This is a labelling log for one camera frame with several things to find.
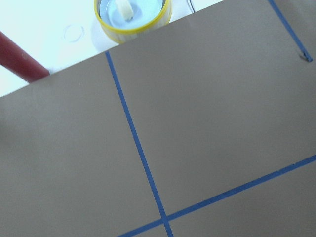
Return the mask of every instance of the yellow container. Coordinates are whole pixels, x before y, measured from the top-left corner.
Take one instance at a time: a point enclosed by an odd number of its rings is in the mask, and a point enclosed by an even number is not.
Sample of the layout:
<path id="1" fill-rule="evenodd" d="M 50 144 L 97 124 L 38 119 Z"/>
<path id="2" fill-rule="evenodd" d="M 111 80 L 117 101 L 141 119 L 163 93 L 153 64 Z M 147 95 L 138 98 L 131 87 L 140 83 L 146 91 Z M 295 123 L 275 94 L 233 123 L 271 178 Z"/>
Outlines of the yellow container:
<path id="1" fill-rule="evenodd" d="M 98 18 L 103 31 L 107 36 L 117 43 L 124 43 L 132 40 L 145 32 L 155 30 L 169 23 L 172 14 L 171 0 L 163 0 L 163 6 L 160 13 L 147 24 L 134 29 L 119 29 L 105 23 L 100 16 L 100 4 L 102 0 L 94 0 L 94 12 Z"/>

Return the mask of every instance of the round container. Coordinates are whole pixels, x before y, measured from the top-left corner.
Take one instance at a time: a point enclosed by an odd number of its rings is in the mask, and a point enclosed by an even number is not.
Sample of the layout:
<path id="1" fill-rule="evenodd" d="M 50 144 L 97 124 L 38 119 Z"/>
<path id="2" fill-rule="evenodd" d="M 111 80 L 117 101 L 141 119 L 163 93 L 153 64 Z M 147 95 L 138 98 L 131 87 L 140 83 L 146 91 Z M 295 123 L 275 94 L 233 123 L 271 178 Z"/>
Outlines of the round container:
<path id="1" fill-rule="evenodd" d="M 142 13 L 140 9 L 137 9 L 137 2 L 141 1 L 146 2 L 147 0 L 130 0 L 134 10 L 135 20 L 137 20 L 136 17 L 141 14 L 146 19 L 149 19 L 149 22 L 145 23 L 144 25 L 137 26 L 137 24 L 134 24 L 133 22 L 134 19 L 124 24 L 123 19 L 119 19 L 119 17 L 117 17 L 117 11 L 114 12 L 113 10 L 115 6 L 115 0 L 94 0 L 95 15 L 98 18 L 103 31 L 110 39 L 117 43 L 124 43 L 145 32 L 152 31 L 169 23 L 172 14 L 171 0 L 161 0 L 161 10 L 157 12 L 156 16 L 152 15 L 152 19 L 148 18 L 148 16 L 146 16 L 145 13 Z"/>

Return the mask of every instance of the red cylinder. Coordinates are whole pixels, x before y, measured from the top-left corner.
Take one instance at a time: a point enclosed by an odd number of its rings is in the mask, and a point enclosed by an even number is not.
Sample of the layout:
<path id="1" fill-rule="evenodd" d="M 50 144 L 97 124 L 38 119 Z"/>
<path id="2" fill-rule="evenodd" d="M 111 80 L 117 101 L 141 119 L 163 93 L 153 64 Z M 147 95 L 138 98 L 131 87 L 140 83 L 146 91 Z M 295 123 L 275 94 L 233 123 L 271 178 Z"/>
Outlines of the red cylinder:
<path id="1" fill-rule="evenodd" d="M 49 71 L 0 31 L 0 64 L 31 83 Z"/>

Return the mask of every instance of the blue grid line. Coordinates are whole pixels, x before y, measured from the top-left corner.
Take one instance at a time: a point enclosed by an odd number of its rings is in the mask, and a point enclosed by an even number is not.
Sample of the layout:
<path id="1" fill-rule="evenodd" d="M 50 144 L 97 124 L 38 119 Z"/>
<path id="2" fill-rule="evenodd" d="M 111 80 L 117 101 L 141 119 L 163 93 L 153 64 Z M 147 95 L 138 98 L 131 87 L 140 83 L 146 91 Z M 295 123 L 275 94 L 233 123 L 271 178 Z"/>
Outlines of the blue grid line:
<path id="1" fill-rule="evenodd" d="M 125 97 L 124 97 L 124 94 L 123 94 L 123 90 L 122 90 L 122 88 L 120 86 L 119 79 L 118 79 L 117 73 L 115 71 L 113 61 L 111 59 L 109 51 L 106 51 L 105 54 L 106 54 L 106 57 L 107 57 L 107 60 L 108 60 L 108 63 L 109 63 L 110 69 L 111 69 L 111 73 L 112 73 L 112 76 L 113 76 L 113 79 L 114 79 L 114 83 L 115 83 L 115 85 L 117 87 L 117 90 L 118 90 L 118 95 L 119 95 L 119 98 L 121 100 L 121 103 L 122 103 L 122 106 L 123 106 L 123 109 L 124 109 L 124 112 L 125 112 L 125 115 L 126 115 L 126 119 L 128 121 L 128 125 L 130 127 L 130 130 L 132 132 L 132 135 L 133 135 L 133 138 L 134 138 L 134 141 L 135 141 L 135 145 L 136 145 L 138 154 L 140 156 L 140 159 L 142 161 L 143 167 L 145 169 L 145 173 L 147 175 L 147 179 L 148 179 L 149 185 L 150 185 L 150 187 L 152 189 L 152 192 L 153 192 L 153 195 L 154 195 L 154 198 L 155 198 L 155 201 L 156 201 L 156 204 L 157 204 L 157 207 L 158 207 L 158 210 L 159 210 L 162 222 L 164 224 L 164 227 L 166 229 L 168 237 L 173 237 L 173 233 L 172 233 L 169 221 L 167 219 L 166 212 L 165 212 L 165 210 L 163 208 L 163 205 L 162 205 L 162 202 L 161 202 L 161 199 L 160 199 L 157 187 L 155 185 L 152 173 L 151 173 L 151 171 L 149 169 L 149 166 L 148 166 L 148 163 L 147 163 L 147 160 L 146 160 L 146 157 L 145 157 L 142 145 L 141 145 L 140 140 L 138 138 L 137 131 L 136 131 L 136 128 L 134 126 L 132 117 L 130 115 L 130 112 L 129 112 L 129 109 L 128 109 L 128 106 L 127 106 L 127 103 L 126 103 L 126 100 L 125 100 Z"/>
<path id="2" fill-rule="evenodd" d="M 275 3 L 275 1 L 274 0 L 268 0 L 268 2 L 270 3 L 270 5 L 273 8 L 273 10 L 276 12 L 277 16 L 280 18 L 281 22 L 283 23 L 283 25 L 285 26 L 285 28 L 287 29 L 289 34 L 292 36 L 292 38 L 296 42 L 297 46 L 300 48 L 300 50 L 304 54 L 304 57 L 307 59 L 308 62 L 312 62 L 313 61 L 312 57 L 310 56 L 310 54 L 305 49 L 303 43 L 300 41 L 298 36 L 295 34 L 294 30 L 292 29 L 292 27 L 290 26 L 290 24 L 288 23 L 286 18 L 283 16 L 281 10 L 279 9 L 279 7 Z"/>
<path id="3" fill-rule="evenodd" d="M 189 214 L 191 212 L 194 212 L 196 210 L 199 210 L 201 208 L 209 206 L 209 205 L 211 205 L 211 204 L 213 204 L 215 202 L 221 201 L 221 200 L 226 199 L 228 197 L 231 197 L 231 196 L 233 196 L 235 194 L 241 193 L 241 192 L 243 192 L 243 191 L 245 191 L 247 189 L 253 188 L 253 187 L 257 186 L 257 185 L 260 185 L 260 184 L 265 183 L 265 182 L 267 182 L 269 180 L 277 178 L 277 177 L 279 177 L 279 176 L 281 176 L 283 174 L 286 174 L 288 172 L 291 172 L 291 171 L 293 171 L 295 169 L 298 169 L 300 167 L 308 165 L 308 164 L 310 164 L 310 163 L 312 163 L 314 161 L 316 161 L 316 155 L 314 155 L 312 157 L 309 157 L 307 159 L 304 159 L 302 161 L 299 161 L 297 163 L 291 164 L 291 165 L 289 165 L 289 166 L 287 166 L 287 167 L 285 167 L 283 169 L 280 169 L 278 171 L 275 171 L 275 172 L 272 172 L 272 173 L 267 174 L 265 176 L 262 176 L 262 177 L 260 177 L 258 179 L 250 181 L 250 182 L 248 182 L 246 184 L 240 185 L 240 186 L 238 186 L 236 188 L 233 188 L 231 190 L 228 190 L 228 191 L 226 191 L 226 192 L 224 192 L 222 194 L 219 194 L 217 196 L 214 196 L 214 197 L 211 197 L 211 198 L 206 199 L 204 201 L 201 201 L 201 202 L 199 202 L 197 204 L 194 204 L 192 206 L 184 208 L 184 209 L 182 209 L 180 211 L 177 211 L 177 212 L 175 212 L 175 213 L 173 213 L 171 215 L 168 215 L 167 219 L 168 219 L 168 221 L 172 221 L 174 219 L 177 219 L 179 217 L 187 215 L 187 214 Z M 157 221 L 154 221 L 154 222 L 152 222 L 150 224 L 152 224 L 152 225 L 157 224 L 158 221 L 161 221 L 161 223 L 162 223 L 162 220 L 157 220 Z M 143 227 L 140 227 L 140 228 L 137 228 L 137 229 L 135 229 L 133 231 L 128 232 L 128 233 L 133 233 L 133 235 L 122 236 L 122 237 L 131 237 L 131 236 L 135 236 L 137 234 L 140 234 L 141 232 L 148 230 L 148 226 L 150 224 L 147 224 L 147 225 L 145 225 Z"/>

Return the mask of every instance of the red pole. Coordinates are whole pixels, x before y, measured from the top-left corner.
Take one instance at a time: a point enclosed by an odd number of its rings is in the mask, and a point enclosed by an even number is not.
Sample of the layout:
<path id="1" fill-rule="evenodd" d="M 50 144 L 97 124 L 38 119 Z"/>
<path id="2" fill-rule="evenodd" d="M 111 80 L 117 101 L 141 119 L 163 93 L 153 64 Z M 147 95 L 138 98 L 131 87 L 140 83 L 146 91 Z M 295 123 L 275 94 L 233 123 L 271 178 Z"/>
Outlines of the red pole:
<path id="1" fill-rule="evenodd" d="M 0 64 L 31 83 L 49 71 L 0 31 Z"/>

